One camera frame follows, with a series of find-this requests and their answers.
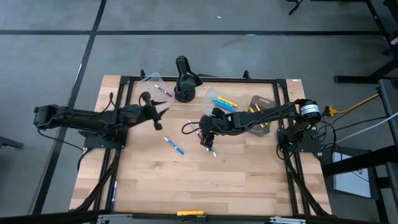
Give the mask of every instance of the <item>gray floor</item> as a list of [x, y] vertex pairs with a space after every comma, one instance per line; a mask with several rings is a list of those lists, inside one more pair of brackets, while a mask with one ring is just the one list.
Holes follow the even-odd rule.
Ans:
[[[100, 0], [22, 2], [0, 0], [0, 29], [90, 30]], [[281, 0], [108, 1], [100, 30], [376, 30], [365, 4], [304, 1], [292, 16], [292, 4]], [[386, 9], [375, 2], [388, 29], [396, 29]], [[0, 151], [0, 217], [28, 213], [52, 141], [37, 134], [33, 108], [66, 104], [87, 36], [0, 36], [0, 135], [25, 143], [16, 151]], [[347, 108], [376, 92], [376, 85], [337, 85], [333, 75], [367, 75], [390, 57], [382, 39], [369, 37], [273, 36], [97, 36], [75, 108], [92, 110], [103, 75], [147, 73], [176, 75], [174, 60], [188, 57], [191, 68], [220, 77], [299, 78], [307, 98], [320, 106]], [[368, 103], [336, 127], [383, 116], [380, 99]], [[369, 124], [338, 133], [342, 138]], [[68, 130], [67, 141], [83, 138]], [[377, 149], [392, 144], [387, 125], [351, 138], [343, 146]], [[64, 146], [44, 206], [45, 213], [68, 209], [80, 152]], [[342, 218], [377, 221], [373, 201], [331, 193], [333, 213]], [[384, 198], [391, 220], [398, 220], [391, 193]]]

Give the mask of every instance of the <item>wooden table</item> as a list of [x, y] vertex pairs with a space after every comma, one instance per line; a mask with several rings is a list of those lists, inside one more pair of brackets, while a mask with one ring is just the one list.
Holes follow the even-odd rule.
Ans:
[[[116, 98], [119, 81], [117, 75], [103, 77], [96, 111], [108, 104], [110, 92]], [[175, 85], [167, 84], [171, 89]], [[131, 128], [121, 152], [115, 211], [175, 214], [179, 210], [204, 210], [212, 215], [292, 215], [285, 165], [275, 153], [277, 122], [272, 122], [271, 132], [262, 138], [249, 133], [216, 136], [216, 159], [200, 145], [195, 133], [181, 133], [181, 127], [189, 119], [199, 121], [203, 115], [201, 103], [211, 86], [229, 95], [242, 96], [242, 108], [248, 107], [253, 95], [274, 100], [271, 84], [208, 82], [196, 88], [193, 101], [175, 101], [171, 105], [160, 122], [163, 130], [156, 131], [152, 121]], [[287, 86], [291, 101], [305, 98], [300, 80], [287, 80]], [[137, 103], [141, 94], [134, 89], [131, 104]], [[185, 155], [179, 154], [163, 137], [182, 148]], [[94, 149], [82, 160], [70, 208], [79, 206], [97, 184], [103, 155], [104, 149]], [[319, 161], [313, 154], [300, 155], [306, 186], [323, 209], [331, 213]], [[101, 208], [108, 187], [104, 189]], [[297, 186], [296, 195], [299, 211], [303, 213]]]

